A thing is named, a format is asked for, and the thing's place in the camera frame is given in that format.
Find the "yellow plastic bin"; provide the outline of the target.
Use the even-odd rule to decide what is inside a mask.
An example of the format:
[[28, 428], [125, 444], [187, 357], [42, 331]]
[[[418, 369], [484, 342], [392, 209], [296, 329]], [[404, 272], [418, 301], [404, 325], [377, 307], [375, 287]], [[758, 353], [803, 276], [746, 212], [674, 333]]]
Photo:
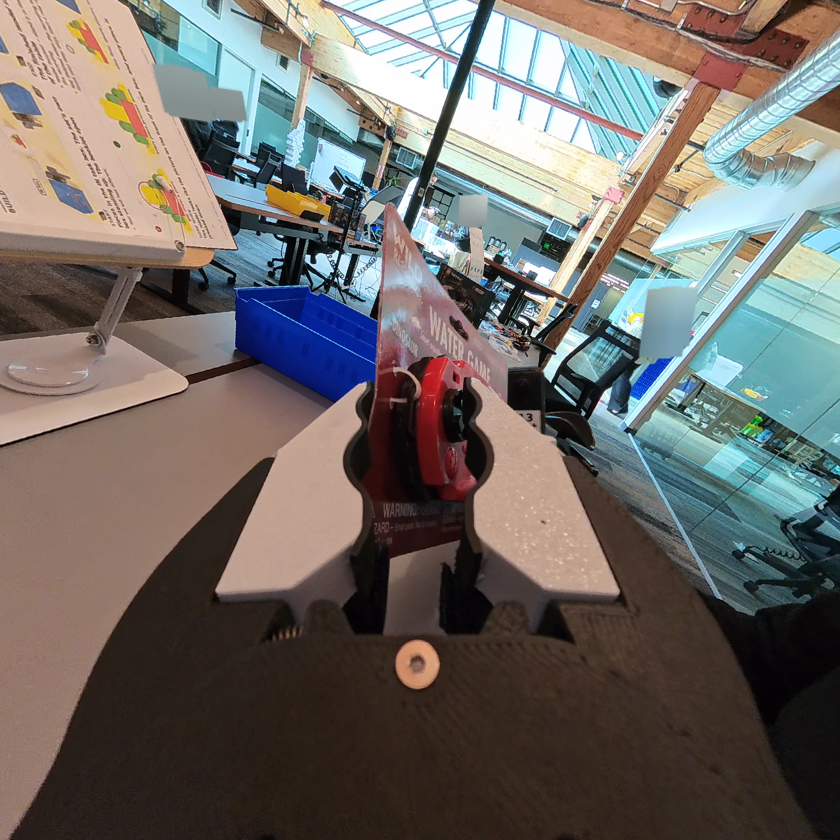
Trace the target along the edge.
[[327, 223], [331, 213], [330, 205], [311, 196], [282, 190], [273, 184], [266, 185], [266, 200], [269, 205], [286, 213], [311, 222]]

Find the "silver air duct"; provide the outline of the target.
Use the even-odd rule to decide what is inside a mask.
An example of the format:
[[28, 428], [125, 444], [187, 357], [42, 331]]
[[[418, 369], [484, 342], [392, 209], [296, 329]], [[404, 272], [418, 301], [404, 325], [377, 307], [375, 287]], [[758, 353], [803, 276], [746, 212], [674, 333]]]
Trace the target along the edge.
[[711, 136], [704, 150], [709, 171], [721, 182], [745, 189], [778, 187], [788, 191], [810, 174], [814, 162], [777, 153], [760, 156], [751, 143], [811, 106], [839, 84], [839, 33], [836, 31], [761, 98]]

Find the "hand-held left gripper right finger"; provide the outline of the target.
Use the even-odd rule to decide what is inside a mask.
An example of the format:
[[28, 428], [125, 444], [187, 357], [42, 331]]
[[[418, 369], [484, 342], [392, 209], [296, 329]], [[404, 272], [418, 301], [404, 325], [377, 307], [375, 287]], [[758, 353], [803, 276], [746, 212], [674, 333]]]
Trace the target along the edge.
[[496, 607], [527, 634], [570, 634], [564, 603], [613, 604], [620, 588], [550, 436], [480, 380], [461, 391], [467, 492], [460, 543], [441, 572], [446, 634], [490, 629]]

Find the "wooden office desk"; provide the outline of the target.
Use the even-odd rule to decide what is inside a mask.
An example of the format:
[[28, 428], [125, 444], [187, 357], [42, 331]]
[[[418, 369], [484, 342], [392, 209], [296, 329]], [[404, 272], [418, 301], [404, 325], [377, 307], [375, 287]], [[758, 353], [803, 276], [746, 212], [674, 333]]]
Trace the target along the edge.
[[285, 246], [282, 256], [268, 266], [268, 284], [297, 286], [305, 280], [315, 291], [335, 290], [343, 302], [366, 302], [354, 290], [354, 276], [360, 257], [375, 262], [376, 245], [353, 243], [346, 228], [312, 211], [298, 215], [270, 203], [265, 188], [211, 172], [205, 175], [230, 225], [241, 232], [273, 237]]

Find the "red handheld toy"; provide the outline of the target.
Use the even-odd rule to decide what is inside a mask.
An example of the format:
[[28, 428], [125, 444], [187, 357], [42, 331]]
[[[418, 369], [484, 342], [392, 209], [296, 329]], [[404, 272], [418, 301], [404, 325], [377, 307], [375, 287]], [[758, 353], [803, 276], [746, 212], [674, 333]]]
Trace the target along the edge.
[[463, 396], [477, 379], [507, 400], [508, 366], [428, 268], [397, 209], [384, 212], [372, 466], [374, 540], [391, 557], [455, 542], [476, 484]]

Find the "blue plastic bin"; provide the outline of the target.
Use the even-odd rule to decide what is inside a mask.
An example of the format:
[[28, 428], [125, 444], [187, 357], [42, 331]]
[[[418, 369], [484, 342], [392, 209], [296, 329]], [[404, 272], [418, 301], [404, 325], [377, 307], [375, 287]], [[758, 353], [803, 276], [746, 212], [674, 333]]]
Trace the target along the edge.
[[376, 377], [377, 322], [308, 287], [235, 292], [235, 347], [334, 402]]

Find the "person's dark clothing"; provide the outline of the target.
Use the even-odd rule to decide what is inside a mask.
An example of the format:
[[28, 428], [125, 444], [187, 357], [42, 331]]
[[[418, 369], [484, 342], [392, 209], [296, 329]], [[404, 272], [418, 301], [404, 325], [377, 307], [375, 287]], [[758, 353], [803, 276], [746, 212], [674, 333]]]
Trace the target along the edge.
[[749, 684], [782, 774], [819, 838], [839, 838], [839, 591], [753, 615], [701, 593]]

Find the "black rolling office chair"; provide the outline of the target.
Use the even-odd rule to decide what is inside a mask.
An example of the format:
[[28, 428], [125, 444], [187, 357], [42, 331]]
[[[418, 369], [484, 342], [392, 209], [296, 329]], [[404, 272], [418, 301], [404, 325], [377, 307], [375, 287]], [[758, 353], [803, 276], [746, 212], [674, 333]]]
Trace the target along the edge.
[[780, 522], [790, 549], [737, 543], [735, 560], [752, 560], [780, 574], [772, 579], [747, 580], [743, 589], [757, 595], [761, 589], [785, 590], [796, 599], [812, 599], [839, 589], [839, 489], [813, 507]]

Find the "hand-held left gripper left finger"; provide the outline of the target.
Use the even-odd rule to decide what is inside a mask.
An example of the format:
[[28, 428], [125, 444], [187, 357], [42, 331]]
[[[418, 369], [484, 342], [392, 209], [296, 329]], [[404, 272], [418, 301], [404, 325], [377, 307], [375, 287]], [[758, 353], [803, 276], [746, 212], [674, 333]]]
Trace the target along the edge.
[[356, 385], [280, 448], [216, 587], [225, 603], [328, 601], [357, 634], [384, 630], [390, 558], [363, 479], [375, 388]]

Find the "printed instruction sheet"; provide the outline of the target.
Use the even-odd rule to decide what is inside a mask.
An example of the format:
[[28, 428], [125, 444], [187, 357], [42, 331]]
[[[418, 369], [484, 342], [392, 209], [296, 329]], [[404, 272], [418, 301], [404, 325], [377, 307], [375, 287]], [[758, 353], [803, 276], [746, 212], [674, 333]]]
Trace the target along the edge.
[[179, 265], [236, 249], [121, 2], [1, 2], [2, 252]]

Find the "black vertical pole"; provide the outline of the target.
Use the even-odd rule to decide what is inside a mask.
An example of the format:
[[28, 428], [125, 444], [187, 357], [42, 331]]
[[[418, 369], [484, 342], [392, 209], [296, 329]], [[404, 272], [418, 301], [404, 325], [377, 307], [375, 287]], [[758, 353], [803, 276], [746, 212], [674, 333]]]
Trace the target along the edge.
[[444, 100], [444, 106], [438, 116], [434, 134], [417, 178], [417, 183], [412, 190], [410, 202], [403, 216], [404, 225], [410, 234], [414, 229], [417, 216], [424, 206], [424, 198], [428, 187], [431, 186], [431, 178], [434, 174], [438, 157], [444, 147], [448, 131], [474, 65], [480, 42], [487, 29], [494, 6], [494, 1], [479, 1], [478, 3], [468, 38], [456, 65], [454, 79], [449, 86], [446, 99]]

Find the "white whiteboard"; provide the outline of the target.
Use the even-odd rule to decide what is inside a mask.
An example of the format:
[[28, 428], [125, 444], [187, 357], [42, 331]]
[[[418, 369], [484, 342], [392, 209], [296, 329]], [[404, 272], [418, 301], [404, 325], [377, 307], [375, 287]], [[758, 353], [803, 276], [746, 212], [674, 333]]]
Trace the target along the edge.
[[339, 190], [331, 182], [334, 169], [338, 167], [361, 180], [365, 165], [366, 159], [364, 157], [335, 143], [320, 139], [310, 166], [309, 183], [337, 193]]

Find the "black mesh office chair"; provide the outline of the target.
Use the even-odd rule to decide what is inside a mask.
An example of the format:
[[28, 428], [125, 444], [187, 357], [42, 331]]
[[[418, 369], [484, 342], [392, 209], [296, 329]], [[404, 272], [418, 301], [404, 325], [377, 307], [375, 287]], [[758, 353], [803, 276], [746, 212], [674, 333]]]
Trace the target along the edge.
[[589, 419], [602, 395], [637, 362], [640, 345], [639, 337], [604, 322], [546, 382], [547, 414], [578, 413]]

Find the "black toy car box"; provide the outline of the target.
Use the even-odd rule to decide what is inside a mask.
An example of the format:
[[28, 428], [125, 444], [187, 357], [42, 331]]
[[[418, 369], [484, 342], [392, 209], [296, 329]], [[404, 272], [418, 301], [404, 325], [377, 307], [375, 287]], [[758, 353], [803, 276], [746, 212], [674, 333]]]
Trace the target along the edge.
[[490, 308], [497, 298], [496, 293], [448, 265], [440, 266], [436, 277], [451, 300], [463, 312], [465, 319], [478, 329], [491, 314]]

